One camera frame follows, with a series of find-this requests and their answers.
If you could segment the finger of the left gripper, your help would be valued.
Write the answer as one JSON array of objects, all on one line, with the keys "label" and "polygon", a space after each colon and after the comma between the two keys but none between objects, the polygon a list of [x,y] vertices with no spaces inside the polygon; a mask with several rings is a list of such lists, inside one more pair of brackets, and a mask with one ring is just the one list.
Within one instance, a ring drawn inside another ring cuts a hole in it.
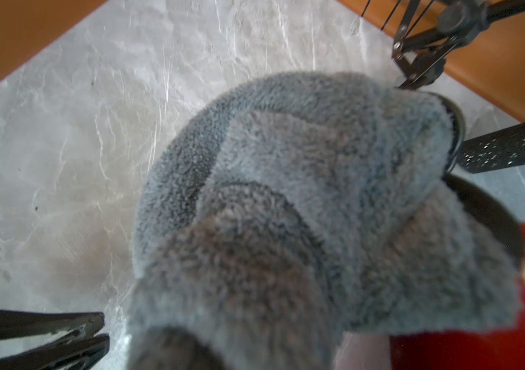
[{"label": "finger of the left gripper", "polygon": [[44,314],[0,310],[0,341],[65,333],[63,341],[91,338],[105,326],[101,312]]},{"label": "finger of the left gripper", "polygon": [[65,345],[45,346],[0,359],[0,369],[92,369],[110,350],[110,337],[98,335]]}]

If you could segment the grey blue cleaning cloth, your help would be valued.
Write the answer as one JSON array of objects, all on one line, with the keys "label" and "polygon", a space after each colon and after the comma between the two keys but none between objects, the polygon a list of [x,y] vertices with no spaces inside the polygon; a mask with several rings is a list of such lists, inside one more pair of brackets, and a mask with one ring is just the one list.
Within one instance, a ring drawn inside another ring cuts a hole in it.
[{"label": "grey blue cleaning cloth", "polygon": [[474,230],[446,185],[459,109],[358,73],[242,84],[139,200],[129,369],[329,369],[345,333],[458,323]]}]

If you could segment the red coffee machine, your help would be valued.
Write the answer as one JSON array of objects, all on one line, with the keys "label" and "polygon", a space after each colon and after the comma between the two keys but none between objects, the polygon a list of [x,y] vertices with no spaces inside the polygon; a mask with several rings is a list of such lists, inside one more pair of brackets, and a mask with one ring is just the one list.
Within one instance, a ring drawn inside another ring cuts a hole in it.
[{"label": "red coffee machine", "polygon": [[525,224],[490,194],[445,178],[474,230],[474,302],[458,323],[390,340],[394,369],[525,369]]}]

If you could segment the microphone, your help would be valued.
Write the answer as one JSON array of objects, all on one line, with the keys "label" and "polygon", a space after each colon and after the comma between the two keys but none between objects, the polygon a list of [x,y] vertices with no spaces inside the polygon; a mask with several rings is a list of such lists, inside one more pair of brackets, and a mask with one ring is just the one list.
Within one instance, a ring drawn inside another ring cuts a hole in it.
[{"label": "microphone", "polygon": [[478,174],[525,165],[525,1],[349,1],[389,35],[403,75],[420,89],[447,74],[517,120],[467,138],[456,118],[450,163]]}]

